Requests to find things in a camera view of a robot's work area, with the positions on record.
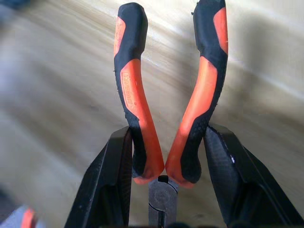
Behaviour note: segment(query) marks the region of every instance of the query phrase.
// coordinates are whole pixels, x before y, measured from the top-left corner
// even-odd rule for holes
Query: rubber grip
[[[168,176],[186,188],[200,179],[199,145],[224,84],[228,59],[225,1],[200,0],[193,22],[199,74],[166,162]]]
[[[141,5],[128,3],[119,8],[114,40],[115,78],[133,138],[132,177],[138,184],[156,179],[164,169],[141,76],[147,29],[148,20]]]

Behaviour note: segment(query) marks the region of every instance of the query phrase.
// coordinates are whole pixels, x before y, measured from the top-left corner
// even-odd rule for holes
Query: wooden floor
[[[127,125],[113,63],[124,0],[37,0],[0,29],[0,184],[62,227],[86,168]],[[196,0],[136,1],[149,20],[142,79],[164,159],[199,65]],[[304,216],[302,0],[227,0],[229,62],[212,121],[233,130]],[[224,226],[204,148],[202,177],[179,192],[178,220]],[[130,224],[148,223],[132,186]]]

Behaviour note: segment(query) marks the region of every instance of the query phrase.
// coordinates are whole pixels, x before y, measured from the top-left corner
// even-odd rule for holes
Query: plier handle
[[[119,8],[114,43],[115,77],[125,117],[134,142],[132,176],[138,184],[168,176],[184,187],[200,178],[198,148],[224,84],[228,59],[226,4],[200,0],[193,13],[196,45],[200,52],[198,79],[176,133],[166,165],[144,94],[141,54],[148,20],[137,3]]]

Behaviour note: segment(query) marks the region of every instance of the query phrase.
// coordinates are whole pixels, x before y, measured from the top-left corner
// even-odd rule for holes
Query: metal pivot
[[[149,183],[149,226],[166,227],[176,221],[178,185],[168,176]]]

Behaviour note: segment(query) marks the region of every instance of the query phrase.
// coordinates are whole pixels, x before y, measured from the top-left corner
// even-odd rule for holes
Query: blurry object
[[[0,0],[0,5],[6,6],[13,10],[19,10],[30,3],[30,0]]]
[[[0,190],[0,224],[17,208],[17,204]]]
[[[19,10],[30,3],[30,0],[0,0],[0,23],[10,20],[15,10]]]
[[[35,213],[27,206],[17,208],[3,223],[0,228],[45,228],[41,220],[37,220]]]

